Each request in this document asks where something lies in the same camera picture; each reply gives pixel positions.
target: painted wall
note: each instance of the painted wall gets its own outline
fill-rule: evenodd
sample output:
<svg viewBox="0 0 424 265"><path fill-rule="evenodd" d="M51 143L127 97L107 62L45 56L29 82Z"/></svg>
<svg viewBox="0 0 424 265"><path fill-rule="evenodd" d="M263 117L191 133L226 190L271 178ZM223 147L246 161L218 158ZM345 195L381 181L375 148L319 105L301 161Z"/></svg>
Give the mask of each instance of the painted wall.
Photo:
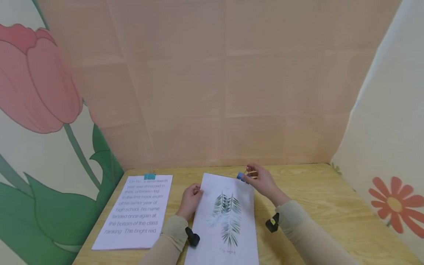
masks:
<svg viewBox="0 0 424 265"><path fill-rule="evenodd" d="M31 0L0 2L0 257L71 264L123 172Z"/></svg>
<svg viewBox="0 0 424 265"><path fill-rule="evenodd" d="M333 166L424 262L424 2L404 0Z"/></svg>
<svg viewBox="0 0 424 265"><path fill-rule="evenodd" d="M401 0L38 2L121 165L161 168L328 163Z"/></svg>

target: fern leaf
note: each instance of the fern leaf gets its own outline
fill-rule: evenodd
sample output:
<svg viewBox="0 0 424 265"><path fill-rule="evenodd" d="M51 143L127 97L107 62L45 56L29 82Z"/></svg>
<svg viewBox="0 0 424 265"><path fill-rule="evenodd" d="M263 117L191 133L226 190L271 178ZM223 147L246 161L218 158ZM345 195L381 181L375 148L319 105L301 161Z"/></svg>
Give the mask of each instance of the fern leaf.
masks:
<svg viewBox="0 0 424 265"><path fill-rule="evenodd" d="M240 202L231 195L227 199L228 207L223 215L223 223L221 227L221 237L224 243L228 242L230 248L238 246L237 235L241 229L241 207Z"/></svg>
<svg viewBox="0 0 424 265"><path fill-rule="evenodd" d="M227 201L227 196L221 192L221 195L219 195L215 200L211 217L206 221L209 227L214 227L221 220L223 213L228 207Z"/></svg>

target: hand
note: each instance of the hand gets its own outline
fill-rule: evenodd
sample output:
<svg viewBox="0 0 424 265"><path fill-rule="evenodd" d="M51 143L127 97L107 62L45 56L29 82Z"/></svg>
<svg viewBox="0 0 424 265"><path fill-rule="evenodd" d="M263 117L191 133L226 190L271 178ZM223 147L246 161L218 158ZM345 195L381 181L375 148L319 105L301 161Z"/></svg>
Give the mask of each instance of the hand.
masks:
<svg viewBox="0 0 424 265"><path fill-rule="evenodd" d="M187 221L190 220L202 195L203 191L200 189L200 184L192 184L186 188L181 199L180 208L175 215L181 216Z"/></svg>
<svg viewBox="0 0 424 265"><path fill-rule="evenodd" d="M248 164L246 170L249 173L247 176L243 174L242 179L252 185L260 194L267 197L275 207L290 201L290 198L275 184L268 170L254 163Z"/></svg>

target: blue binder clip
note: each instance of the blue binder clip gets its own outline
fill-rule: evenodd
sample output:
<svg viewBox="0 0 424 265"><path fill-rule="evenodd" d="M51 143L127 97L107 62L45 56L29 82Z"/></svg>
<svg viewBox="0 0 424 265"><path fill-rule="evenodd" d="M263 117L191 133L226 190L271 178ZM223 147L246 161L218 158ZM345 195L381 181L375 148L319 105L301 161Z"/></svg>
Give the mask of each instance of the blue binder clip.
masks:
<svg viewBox="0 0 424 265"><path fill-rule="evenodd" d="M239 173L238 173L238 175L237 175L237 179L239 179L239 180L241 180L241 181L245 182L245 181L241 178L241 176L243 176L243 173L239 172Z"/></svg>
<svg viewBox="0 0 424 265"><path fill-rule="evenodd" d="M156 174L154 172L144 174L144 180L154 180L156 179Z"/></svg>

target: pink tulip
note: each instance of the pink tulip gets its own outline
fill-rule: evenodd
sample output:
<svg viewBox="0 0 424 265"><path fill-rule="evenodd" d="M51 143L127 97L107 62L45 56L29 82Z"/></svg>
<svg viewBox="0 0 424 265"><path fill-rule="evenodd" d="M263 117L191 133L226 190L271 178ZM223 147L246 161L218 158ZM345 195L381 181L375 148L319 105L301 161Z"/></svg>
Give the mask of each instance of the pink tulip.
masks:
<svg viewBox="0 0 424 265"><path fill-rule="evenodd" d="M47 134L73 123L82 106L46 29L0 25L0 109L28 130Z"/></svg>

